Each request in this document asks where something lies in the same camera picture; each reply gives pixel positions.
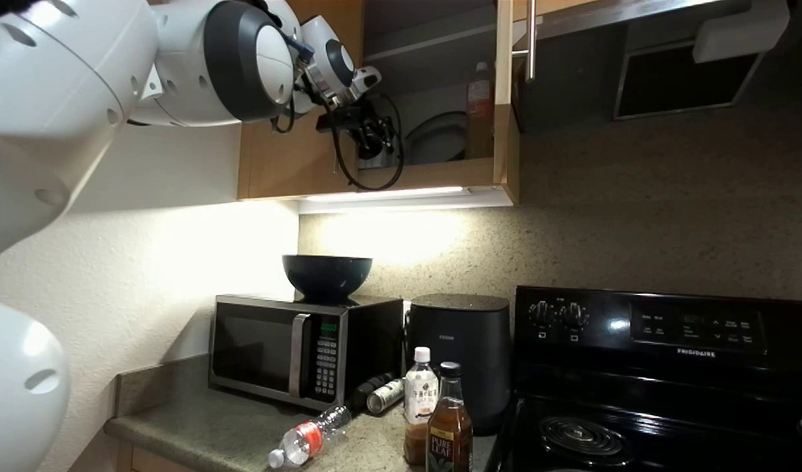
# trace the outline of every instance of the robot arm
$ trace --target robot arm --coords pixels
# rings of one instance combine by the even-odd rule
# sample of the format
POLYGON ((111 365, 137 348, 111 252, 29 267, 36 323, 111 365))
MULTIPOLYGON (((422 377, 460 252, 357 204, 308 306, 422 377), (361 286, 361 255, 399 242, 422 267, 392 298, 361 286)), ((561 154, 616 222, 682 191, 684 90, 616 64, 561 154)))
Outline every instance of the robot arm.
POLYGON ((376 69, 287 0, 0 0, 0 252, 61 218, 125 120, 232 126, 357 102, 376 69))

